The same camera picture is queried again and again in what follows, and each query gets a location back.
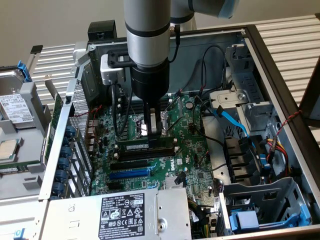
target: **green circuit board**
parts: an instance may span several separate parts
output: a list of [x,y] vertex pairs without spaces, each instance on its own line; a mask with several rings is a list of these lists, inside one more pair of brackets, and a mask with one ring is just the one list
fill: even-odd
[[[186,192],[190,199],[198,202],[198,204],[213,205],[214,194],[209,196],[208,186],[213,186],[213,177],[210,172],[203,172],[198,167],[195,167],[195,155],[202,160],[201,167],[206,170],[211,169],[211,163],[205,158],[208,151],[207,140],[205,137],[198,135],[197,132],[191,133],[189,123],[193,122],[192,111],[186,108],[187,102],[194,102],[193,97],[183,95],[179,101],[172,104],[168,110],[168,117],[170,124],[174,123],[178,118],[179,121],[166,133],[167,137],[174,137],[177,139],[178,151],[175,156],[156,157],[148,159],[148,166],[155,166],[151,170],[150,177],[134,177],[118,179],[122,189],[111,190],[108,189],[110,164],[117,163],[118,160],[114,158],[114,148],[116,143],[116,136],[113,129],[113,121],[111,116],[111,109],[109,107],[103,108],[97,116],[99,123],[103,124],[102,129],[98,130],[98,137],[107,137],[107,145],[103,146],[103,152],[98,154],[99,147],[96,145],[91,155],[91,160],[94,166],[94,177],[91,186],[91,195],[108,194],[114,192],[125,192],[142,189],[158,188],[159,190],[166,189],[169,182],[173,181],[179,173],[184,171],[186,173]],[[137,119],[143,118],[143,115],[130,115],[127,123],[126,139],[121,140],[135,140],[137,139]],[[195,109],[195,121],[199,129],[199,109]]]

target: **warning label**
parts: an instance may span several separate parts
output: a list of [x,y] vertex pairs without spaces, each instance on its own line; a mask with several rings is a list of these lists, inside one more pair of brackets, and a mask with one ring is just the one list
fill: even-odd
[[0,103],[14,124],[32,122],[32,116],[26,101],[20,94],[0,96]]
[[102,198],[99,239],[123,239],[144,235],[144,193]]

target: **blue expansion slot clip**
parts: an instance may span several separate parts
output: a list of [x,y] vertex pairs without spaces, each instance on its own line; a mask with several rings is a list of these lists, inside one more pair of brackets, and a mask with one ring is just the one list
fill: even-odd
[[133,169],[129,171],[112,172],[109,175],[110,180],[114,179],[127,179],[137,177],[150,177],[151,170],[147,168]]

